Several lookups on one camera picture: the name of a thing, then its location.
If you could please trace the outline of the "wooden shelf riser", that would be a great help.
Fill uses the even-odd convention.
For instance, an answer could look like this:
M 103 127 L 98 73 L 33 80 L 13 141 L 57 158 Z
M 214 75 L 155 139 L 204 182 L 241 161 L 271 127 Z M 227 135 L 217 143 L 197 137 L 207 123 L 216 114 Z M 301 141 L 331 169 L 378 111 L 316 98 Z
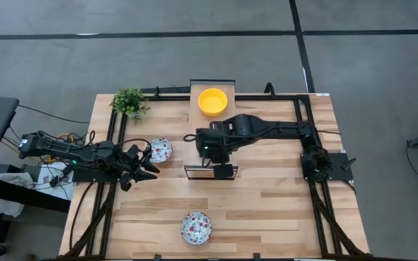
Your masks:
M 190 80 L 190 104 L 189 104 L 189 123 L 188 133 L 195 134 L 197 128 L 209 128 L 213 121 L 222 121 L 235 116 L 234 100 L 234 80 Z M 223 91 L 227 97 L 227 106 L 224 111 L 215 117 L 205 115 L 198 105 L 200 94 L 209 88 L 217 88 Z M 188 179 L 193 180 L 234 180 L 238 171 L 237 160 L 234 154 L 229 155 L 229 164 L 233 171 L 229 177 L 216 177 L 213 171 L 215 164 L 210 163 L 209 159 L 202 159 L 196 148 L 195 141 L 187 143 L 187 160 L 184 165 Z

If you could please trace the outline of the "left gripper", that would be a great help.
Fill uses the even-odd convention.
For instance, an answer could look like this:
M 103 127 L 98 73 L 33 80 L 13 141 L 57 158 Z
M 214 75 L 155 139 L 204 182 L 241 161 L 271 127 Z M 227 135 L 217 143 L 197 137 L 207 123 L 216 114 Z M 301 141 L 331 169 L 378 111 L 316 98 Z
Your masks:
M 132 187 L 131 180 L 140 182 L 157 179 L 156 175 L 146 172 L 160 172 L 160 170 L 155 167 L 148 158 L 144 159 L 144 156 L 146 155 L 147 151 L 142 151 L 137 145 L 132 145 L 128 151 L 122 155 L 120 167 L 123 174 L 120 177 L 119 183 L 120 188 L 123 191 L 128 191 Z

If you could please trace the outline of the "small green potted plant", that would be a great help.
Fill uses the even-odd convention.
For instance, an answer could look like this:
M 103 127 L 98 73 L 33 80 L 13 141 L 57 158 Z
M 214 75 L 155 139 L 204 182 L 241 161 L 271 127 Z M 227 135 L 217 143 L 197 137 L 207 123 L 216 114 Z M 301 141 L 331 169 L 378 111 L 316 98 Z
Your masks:
M 129 117 L 137 124 L 150 110 L 144 93 L 138 88 L 120 88 L 114 95 L 110 106 L 119 113 Z

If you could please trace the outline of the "yellow plastic mini bowl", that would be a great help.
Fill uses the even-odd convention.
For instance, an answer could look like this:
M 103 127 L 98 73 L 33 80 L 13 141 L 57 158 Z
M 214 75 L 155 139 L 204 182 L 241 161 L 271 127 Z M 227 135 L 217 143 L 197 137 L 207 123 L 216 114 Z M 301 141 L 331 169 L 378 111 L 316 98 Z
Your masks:
M 207 88 L 197 99 L 198 107 L 208 117 L 219 116 L 228 105 L 227 95 L 218 88 Z

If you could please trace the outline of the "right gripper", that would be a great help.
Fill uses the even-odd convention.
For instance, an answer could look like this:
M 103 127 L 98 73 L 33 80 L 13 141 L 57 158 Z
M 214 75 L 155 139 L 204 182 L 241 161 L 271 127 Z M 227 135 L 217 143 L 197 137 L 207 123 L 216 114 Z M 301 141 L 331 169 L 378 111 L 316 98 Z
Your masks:
M 233 165 L 229 164 L 229 153 L 224 145 L 226 134 L 221 129 L 198 128 L 196 130 L 196 147 L 202 159 L 202 166 L 208 168 L 213 164 L 215 179 L 233 177 Z

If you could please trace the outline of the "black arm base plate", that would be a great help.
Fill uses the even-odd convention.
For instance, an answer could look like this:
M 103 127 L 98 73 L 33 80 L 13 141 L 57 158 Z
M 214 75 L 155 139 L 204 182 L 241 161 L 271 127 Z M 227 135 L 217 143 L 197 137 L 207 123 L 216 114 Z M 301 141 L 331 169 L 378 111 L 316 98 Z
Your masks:
M 120 164 L 110 157 L 97 155 L 90 159 L 76 157 L 71 162 L 74 182 L 117 182 L 123 172 Z
M 324 181 L 352 181 L 351 165 L 356 158 L 349 159 L 345 153 L 325 155 L 302 154 L 300 163 L 303 177 L 308 181 L 322 183 Z

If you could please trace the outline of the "floral patterned mini bowl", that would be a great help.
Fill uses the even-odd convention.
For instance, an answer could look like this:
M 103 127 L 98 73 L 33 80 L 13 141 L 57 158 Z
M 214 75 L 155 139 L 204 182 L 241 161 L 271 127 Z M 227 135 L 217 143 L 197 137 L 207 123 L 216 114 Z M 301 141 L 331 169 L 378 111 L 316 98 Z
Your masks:
M 186 243 L 202 245 L 212 234 L 210 218 L 203 212 L 191 212 L 181 222 L 181 235 Z
M 172 144 L 166 138 L 154 138 L 150 141 L 152 155 L 150 161 L 153 163 L 162 163 L 168 160 L 172 155 Z

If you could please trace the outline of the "white plastic bag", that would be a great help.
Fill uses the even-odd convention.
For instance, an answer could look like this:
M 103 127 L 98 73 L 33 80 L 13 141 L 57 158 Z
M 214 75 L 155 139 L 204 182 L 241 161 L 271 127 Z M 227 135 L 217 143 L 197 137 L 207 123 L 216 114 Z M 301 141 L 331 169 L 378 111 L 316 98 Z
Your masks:
M 0 173 L 0 180 L 17 186 L 26 187 L 29 179 L 27 173 Z M 0 214 L 17 217 L 21 214 L 24 204 L 0 199 Z

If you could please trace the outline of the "black desk beam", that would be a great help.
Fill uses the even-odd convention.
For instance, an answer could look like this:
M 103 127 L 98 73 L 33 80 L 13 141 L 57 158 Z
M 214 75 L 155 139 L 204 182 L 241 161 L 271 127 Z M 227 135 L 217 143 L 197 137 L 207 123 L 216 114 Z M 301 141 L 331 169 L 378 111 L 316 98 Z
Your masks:
M 70 201 L 0 180 L 0 199 L 67 213 Z

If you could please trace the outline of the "white printed paper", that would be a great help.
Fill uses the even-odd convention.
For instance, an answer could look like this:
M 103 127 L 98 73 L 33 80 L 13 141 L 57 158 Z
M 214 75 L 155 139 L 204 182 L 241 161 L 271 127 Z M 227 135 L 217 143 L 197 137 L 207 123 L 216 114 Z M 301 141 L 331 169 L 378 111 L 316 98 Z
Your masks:
M 65 172 L 67 165 L 62 162 L 42 164 L 36 183 L 37 189 L 54 189 L 73 182 L 73 171 Z

